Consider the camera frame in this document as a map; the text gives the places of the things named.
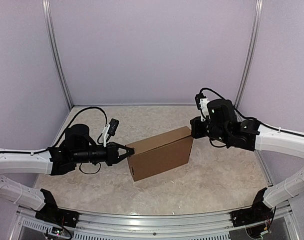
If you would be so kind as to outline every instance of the box flap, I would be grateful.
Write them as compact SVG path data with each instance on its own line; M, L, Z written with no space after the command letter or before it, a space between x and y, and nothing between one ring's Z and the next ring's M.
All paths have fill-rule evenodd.
M126 145L127 147L134 148L135 154L139 155L141 153L150 151L152 149L159 148L166 144L175 142L177 140L186 138L191 135L191 130L187 127L181 127L172 131L168 131L150 138L143 139L141 141L136 141L135 143L130 143Z

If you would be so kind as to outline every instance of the white wall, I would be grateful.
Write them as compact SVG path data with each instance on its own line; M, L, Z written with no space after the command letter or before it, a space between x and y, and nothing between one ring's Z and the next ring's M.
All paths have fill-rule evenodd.
M304 0L264 1L258 42L240 110L263 122L304 132ZM278 183L304 160L263 153ZM304 194L290 201L304 239Z
M193 104L201 87L234 99L256 0L51 1L77 105Z
M67 114L41 1L0 0L0 147L47 147ZM9 177L32 186L36 175ZM0 199L0 240L8 239L16 209Z

